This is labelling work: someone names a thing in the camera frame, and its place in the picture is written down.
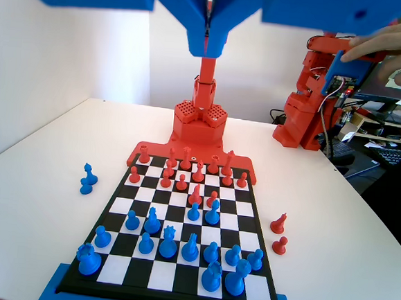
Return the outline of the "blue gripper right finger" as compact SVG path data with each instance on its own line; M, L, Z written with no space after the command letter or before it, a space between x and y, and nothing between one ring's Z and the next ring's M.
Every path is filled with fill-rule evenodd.
M367 35L401 17L401 0L213 0L206 57L218 58L229 31L258 10L270 24Z

